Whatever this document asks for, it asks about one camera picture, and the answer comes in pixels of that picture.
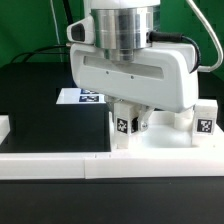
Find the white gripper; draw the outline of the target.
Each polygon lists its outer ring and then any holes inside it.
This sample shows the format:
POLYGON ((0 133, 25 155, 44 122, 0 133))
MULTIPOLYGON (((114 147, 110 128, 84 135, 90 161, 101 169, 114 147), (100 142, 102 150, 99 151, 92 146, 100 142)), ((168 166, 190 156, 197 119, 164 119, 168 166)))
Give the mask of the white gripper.
POLYGON ((195 105, 198 78, 192 45, 153 42, 127 53, 118 51, 119 57, 110 59, 95 46, 92 17, 70 25, 67 36, 72 42, 70 61, 76 85, 142 105, 138 116, 141 132, 148 129, 154 108, 180 113, 195 105))

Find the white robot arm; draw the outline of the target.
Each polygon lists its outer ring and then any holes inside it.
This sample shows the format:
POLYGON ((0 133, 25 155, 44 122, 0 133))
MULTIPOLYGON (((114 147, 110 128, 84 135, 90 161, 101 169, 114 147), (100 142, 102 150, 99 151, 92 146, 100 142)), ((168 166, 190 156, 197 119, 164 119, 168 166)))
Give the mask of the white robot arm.
POLYGON ((141 131, 153 110, 181 113, 198 99, 196 43, 159 27, 160 0, 91 0, 67 28, 76 85, 136 105, 141 131))

